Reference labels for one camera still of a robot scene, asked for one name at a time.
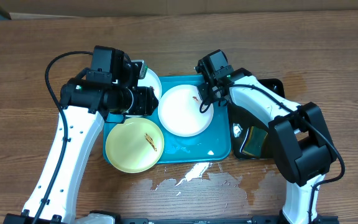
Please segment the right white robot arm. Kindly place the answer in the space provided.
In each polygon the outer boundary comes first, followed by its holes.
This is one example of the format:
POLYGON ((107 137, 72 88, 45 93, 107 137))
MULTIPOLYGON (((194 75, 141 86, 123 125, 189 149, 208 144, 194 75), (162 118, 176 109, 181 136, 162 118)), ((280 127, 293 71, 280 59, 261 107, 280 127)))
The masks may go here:
POLYGON ((316 211, 320 187, 338 181, 345 172, 319 106, 300 105, 278 95, 250 71, 233 69, 222 50, 198 60, 195 71, 204 79, 197 87, 200 113, 215 102, 225 102, 243 108, 265 126, 273 159, 287 181, 285 204, 270 221, 338 223, 337 217, 316 211))

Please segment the yellow green sponge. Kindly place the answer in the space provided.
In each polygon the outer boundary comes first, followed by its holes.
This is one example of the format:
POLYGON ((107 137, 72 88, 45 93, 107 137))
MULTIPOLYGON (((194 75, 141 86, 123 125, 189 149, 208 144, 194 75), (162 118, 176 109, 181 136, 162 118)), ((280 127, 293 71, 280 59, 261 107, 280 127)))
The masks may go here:
POLYGON ((251 126, 246 133, 240 152, 250 157, 260 158, 267 132, 264 129, 251 126))

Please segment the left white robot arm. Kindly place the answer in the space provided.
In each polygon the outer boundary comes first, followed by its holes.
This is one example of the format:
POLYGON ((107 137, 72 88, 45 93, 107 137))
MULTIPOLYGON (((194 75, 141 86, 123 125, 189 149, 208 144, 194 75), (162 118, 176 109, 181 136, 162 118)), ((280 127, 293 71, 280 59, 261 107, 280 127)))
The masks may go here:
POLYGON ((76 203, 90 152, 109 114, 151 115, 158 99, 148 86, 139 86, 147 64, 125 52, 95 46, 91 66, 69 79, 57 97, 49 82, 55 57, 45 69, 45 84, 59 115, 49 155, 36 188, 21 214, 8 213, 5 223, 73 223, 76 203))

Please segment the large white plate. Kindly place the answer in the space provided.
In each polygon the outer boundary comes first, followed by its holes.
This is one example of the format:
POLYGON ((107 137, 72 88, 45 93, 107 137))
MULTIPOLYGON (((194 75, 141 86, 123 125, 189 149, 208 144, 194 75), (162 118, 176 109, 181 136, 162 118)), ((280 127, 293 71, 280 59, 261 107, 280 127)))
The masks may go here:
POLYGON ((158 118, 162 126, 179 137, 192 137, 210 125, 213 105, 202 105, 194 85, 178 85, 167 90, 158 105, 158 118))

